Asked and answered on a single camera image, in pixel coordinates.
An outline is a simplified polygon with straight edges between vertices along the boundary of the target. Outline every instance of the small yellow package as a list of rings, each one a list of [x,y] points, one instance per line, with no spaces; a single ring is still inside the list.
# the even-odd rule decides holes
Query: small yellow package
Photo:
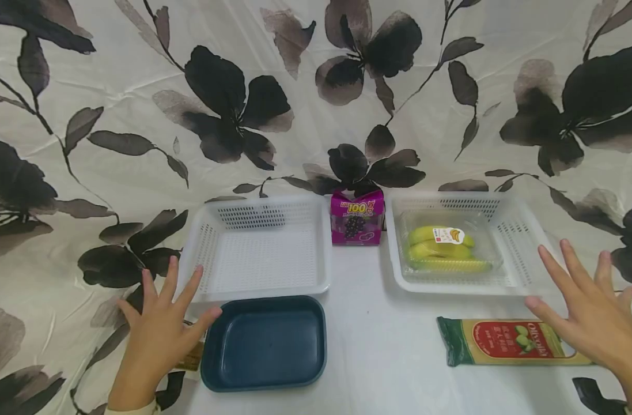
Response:
[[[591,364],[590,359],[563,344],[538,320],[472,320],[439,317],[438,328],[447,348],[447,366],[459,364]]]

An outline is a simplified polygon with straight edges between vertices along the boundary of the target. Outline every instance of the finger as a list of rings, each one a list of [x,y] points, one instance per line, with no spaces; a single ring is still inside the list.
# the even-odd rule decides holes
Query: finger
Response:
[[[159,293],[159,303],[168,306],[173,302],[175,288],[177,287],[177,257],[171,256],[168,260],[168,274],[164,280],[164,286]]]
[[[149,310],[151,306],[157,302],[157,288],[154,286],[154,280],[147,268],[142,270],[143,274],[143,310]]]
[[[610,252],[602,251],[597,261],[595,284],[610,300],[615,300],[613,292],[612,268],[610,266]]]
[[[180,313],[184,315],[187,311],[187,307],[191,303],[191,300],[194,299],[195,292],[198,290],[198,285],[200,284],[200,280],[203,278],[203,266],[199,265],[195,267],[194,273],[192,274],[192,278],[189,279],[187,285],[185,285],[180,297],[175,301],[175,306]]]
[[[569,275],[574,280],[574,283],[578,285],[578,288],[587,294],[596,292],[596,285],[592,282],[581,261],[578,260],[572,244],[568,240],[563,239],[560,241],[560,249],[563,251],[566,269],[569,270]]]
[[[127,300],[118,298],[116,302],[118,303],[118,307],[120,307],[122,314],[124,314],[124,318],[127,319],[127,323],[129,323],[129,326],[134,327],[137,321],[141,318],[141,315],[138,314],[138,311],[136,311],[136,309],[132,307],[131,304],[127,302]]]
[[[546,249],[546,246],[539,245],[539,256],[542,258],[542,262],[551,275],[553,282],[563,293],[565,301],[571,301],[574,296],[581,294],[581,290],[578,289],[574,281],[569,277],[567,272],[560,266],[560,264],[553,258],[553,255]]]
[[[185,330],[184,339],[189,350],[193,349],[195,344],[203,337],[203,334],[210,328],[212,323],[219,318],[223,311],[219,307],[212,307],[203,313],[197,322]]]
[[[631,311],[632,286],[627,287],[618,294],[618,305],[625,311]]]
[[[560,337],[570,337],[570,332],[574,329],[572,323],[561,318],[560,315],[553,311],[551,306],[542,301],[541,298],[535,296],[526,297],[525,306],[528,307],[538,319],[550,325]]]

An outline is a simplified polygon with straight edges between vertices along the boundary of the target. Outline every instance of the bunch of bananas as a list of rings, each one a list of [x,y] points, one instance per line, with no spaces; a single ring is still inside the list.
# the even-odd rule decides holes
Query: bunch of bananas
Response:
[[[489,261],[477,259],[472,254],[475,241],[469,235],[461,244],[441,244],[435,241],[434,229],[447,227],[420,227],[408,234],[408,262],[415,270],[442,272],[484,272],[491,269]],[[460,231],[452,230],[452,239],[460,242]]]

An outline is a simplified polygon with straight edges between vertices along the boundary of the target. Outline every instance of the white plastic basket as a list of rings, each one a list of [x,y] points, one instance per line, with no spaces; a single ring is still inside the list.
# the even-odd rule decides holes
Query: white plastic basket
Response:
[[[410,211],[444,209],[485,215],[491,238],[502,256],[502,266],[482,274],[404,275],[399,244],[404,236],[400,235],[396,221]],[[524,201],[507,193],[393,192],[387,197],[387,239],[394,278],[407,291],[526,296],[557,289],[537,254],[540,244],[552,252],[542,227]]]
[[[211,202],[195,213],[177,292],[198,264],[197,302],[323,293],[330,286],[327,201],[315,195]]]

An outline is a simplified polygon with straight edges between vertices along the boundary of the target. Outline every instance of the sleeve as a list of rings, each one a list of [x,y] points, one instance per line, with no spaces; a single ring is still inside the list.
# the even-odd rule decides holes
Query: sleeve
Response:
[[[127,412],[119,412],[110,409],[106,409],[104,415],[159,415],[161,413],[161,409],[157,405],[157,402],[152,402],[150,405],[145,406],[144,408],[131,410]]]

